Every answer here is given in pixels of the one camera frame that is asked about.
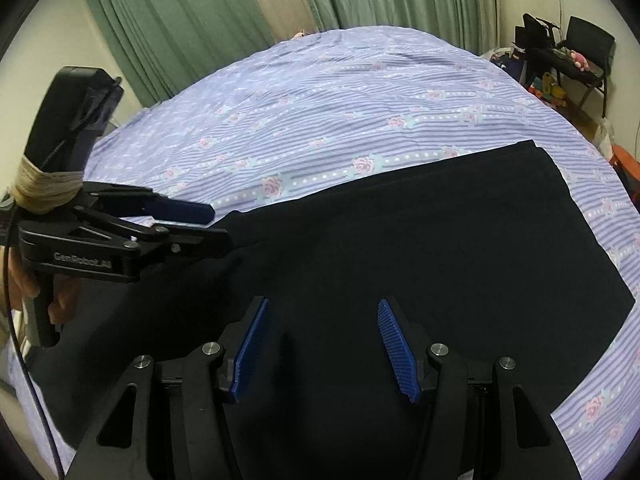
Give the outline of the person left hand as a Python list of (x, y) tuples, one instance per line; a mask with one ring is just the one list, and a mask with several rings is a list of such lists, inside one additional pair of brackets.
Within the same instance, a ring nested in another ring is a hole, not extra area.
[[(23, 266), (22, 259), (13, 248), (9, 251), (8, 281), (9, 305), (12, 310), (21, 310), (24, 299), (35, 299), (40, 294), (36, 279)], [(54, 284), (53, 300), (48, 307), (52, 324), (65, 324), (77, 310), (80, 295), (79, 278), (60, 275)]]

